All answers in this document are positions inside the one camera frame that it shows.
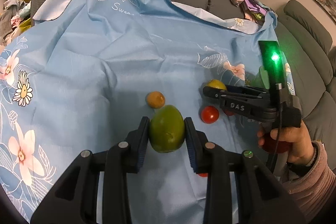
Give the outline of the pink knit sleeve forearm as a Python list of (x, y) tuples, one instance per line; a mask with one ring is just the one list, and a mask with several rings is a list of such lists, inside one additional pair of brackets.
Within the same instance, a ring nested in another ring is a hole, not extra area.
[(321, 142), (313, 141), (314, 157), (307, 165), (293, 165), (282, 186), (295, 201), (307, 223), (335, 223), (335, 173), (327, 164)]

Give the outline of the person right hand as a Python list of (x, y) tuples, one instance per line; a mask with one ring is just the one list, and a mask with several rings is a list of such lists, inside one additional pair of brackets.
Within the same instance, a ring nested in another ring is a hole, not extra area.
[(307, 165), (314, 158), (315, 148), (312, 145), (309, 131), (303, 120), (301, 120), (299, 128), (283, 128), (280, 132), (278, 129), (271, 130), (270, 137), (274, 140), (278, 139), (281, 142), (291, 144), (287, 159), (289, 163)]

